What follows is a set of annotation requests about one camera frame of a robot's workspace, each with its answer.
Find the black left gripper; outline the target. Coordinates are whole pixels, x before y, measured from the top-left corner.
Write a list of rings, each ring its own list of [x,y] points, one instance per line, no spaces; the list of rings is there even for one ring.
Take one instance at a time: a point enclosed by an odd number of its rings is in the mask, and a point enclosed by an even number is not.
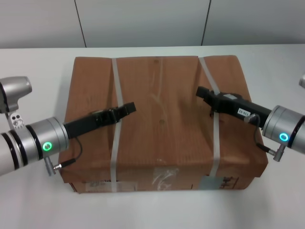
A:
[[[67,131],[68,138],[72,139],[100,127],[116,124],[119,120],[135,111],[136,107],[134,102],[126,103],[116,108],[94,112],[79,119],[66,122],[64,127]]]

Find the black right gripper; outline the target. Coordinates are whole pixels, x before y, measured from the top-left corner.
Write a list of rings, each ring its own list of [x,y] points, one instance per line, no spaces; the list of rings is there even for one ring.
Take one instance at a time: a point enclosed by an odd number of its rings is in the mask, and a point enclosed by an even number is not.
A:
[[[216,113],[231,115],[252,125],[264,125],[271,110],[248,100],[238,94],[215,94],[203,86],[198,86],[196,96],[202,98]]]

